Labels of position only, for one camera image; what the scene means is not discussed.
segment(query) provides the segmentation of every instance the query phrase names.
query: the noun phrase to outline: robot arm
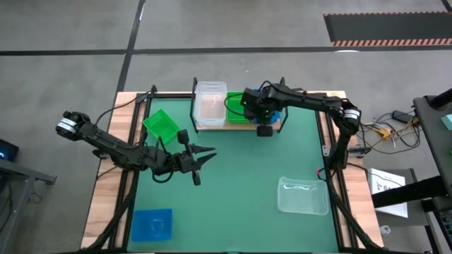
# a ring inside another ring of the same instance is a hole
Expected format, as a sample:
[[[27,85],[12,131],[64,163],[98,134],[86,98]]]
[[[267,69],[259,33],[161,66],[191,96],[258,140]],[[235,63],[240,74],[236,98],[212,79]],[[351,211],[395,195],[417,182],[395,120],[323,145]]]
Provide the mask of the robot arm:
[[[259,133],[272,133],[259,131],[268,126],[275,111],[282,111],[285,107],[299,107],[327,113],[339,128],[339,138],[331,147],[328,156],[327,168],[344,169],[347,164],[347,146],[352,135],[359,130],[361,111],[348,99],[328,97],[322,94],[307,94],[295,92],[283,84],[271,84],[258,91],[246,88],[242,95],[241,104],[244,106],[244,115],[248,119],[257,119],[261,125]]]
[[[189,136],[186,130],[177,134],[179,143],[185,146],[183,152],[171,154],[164,148],[164,150],[159,150],[153,146],[130,145],[100,130],[91,123],[89,116],[79,112],[65,111],[63,119],[56,126],[56,132],[72,141],[84,140],[90,143],[98,149],[98,151],[93,151],[95,155],[96,153],[99,155],[99,151],[105,152],[110,155],[115,165],[125,170],[146,170],[149,168],[155,176],[173,174],[175,171],[180,171],[183,174],[191,171],[196,186],[201,184],[198,174],[201,166],[216,155],[213,153],[195,160],[193,154],[211,151],[215,148],[189,144]]]

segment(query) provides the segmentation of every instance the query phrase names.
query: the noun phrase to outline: green box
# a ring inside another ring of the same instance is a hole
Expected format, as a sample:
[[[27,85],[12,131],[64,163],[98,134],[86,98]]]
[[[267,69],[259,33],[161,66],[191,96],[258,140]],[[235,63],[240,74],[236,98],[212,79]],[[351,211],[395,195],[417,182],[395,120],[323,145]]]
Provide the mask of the green box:
[[[228,108],[230,108],[232,111],[243,114],[244,108],[240,104],[240,101],[242,100],[243,92],[227,92],[227,96],[232,96],[230,98],[227,98],[226,105]],[[249,123],[249,120],[245,118],[245,116],[240,116],[238,114],[232,113],[231,111],[227,110],[226,115],[227,121],[229,123]]]
[[[179,130],[178,125],[163,109],[149,116],[143,124],[155,138],[161,137],[165,145],[177,135]]]

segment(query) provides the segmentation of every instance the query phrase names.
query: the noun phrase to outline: gray floor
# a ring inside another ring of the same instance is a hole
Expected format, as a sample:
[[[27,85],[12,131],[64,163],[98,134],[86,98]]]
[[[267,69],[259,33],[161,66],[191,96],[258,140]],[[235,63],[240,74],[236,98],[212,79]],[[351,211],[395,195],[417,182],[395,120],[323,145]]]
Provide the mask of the gray floor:
[[[0,1],[0,50],[124,49],[138,0]],[[323,13],[444,11],[440,0],[148,1],[136,48],[329,46]],[[191,89],[191,79],[223,80],[230,90],[286,77],[291,87],[345,90],[363,121],[394,109],[409,111],[413,97],[450,88],[452,52],[367,52],[134,56],[125,91]],[[12,253],[75,250],[88,212],[98,160],[85,143],[56,135],[65,110],[92,118],[111,107],[122,56],[0,57],[0,138],[20,146],[19,163],[58,175],[55,186],[29,205]],[[108,116],[101,127],[106,127]],[[391,150],[392,144],[381,144]],[[422,145],[399,155],[371,152],[365,165],[414,168],[435,176]],[[430,249],[424,229],[393,229],[393,250]]]

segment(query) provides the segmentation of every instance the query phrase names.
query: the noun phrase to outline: black mat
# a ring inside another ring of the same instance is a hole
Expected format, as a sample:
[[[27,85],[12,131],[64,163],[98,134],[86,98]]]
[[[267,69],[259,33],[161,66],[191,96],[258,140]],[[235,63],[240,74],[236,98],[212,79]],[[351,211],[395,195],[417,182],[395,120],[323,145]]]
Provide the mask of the black mat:
[[[334,46],[452,44],[452,13],[329,13],[324,15]]]

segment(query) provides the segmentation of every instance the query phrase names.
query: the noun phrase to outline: clear container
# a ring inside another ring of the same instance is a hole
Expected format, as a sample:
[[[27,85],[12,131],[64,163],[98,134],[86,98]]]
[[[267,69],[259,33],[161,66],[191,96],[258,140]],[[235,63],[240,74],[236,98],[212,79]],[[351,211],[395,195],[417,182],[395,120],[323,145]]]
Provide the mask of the clear container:
[[[328,186],[322,180],[305,181],[281,177],[278,208],[283,212],[326,215],[330,206]]]
[[[194,118],[201,126],[223,126],[226,119],[227,86],[221,81],[201,81],[196,85]]]

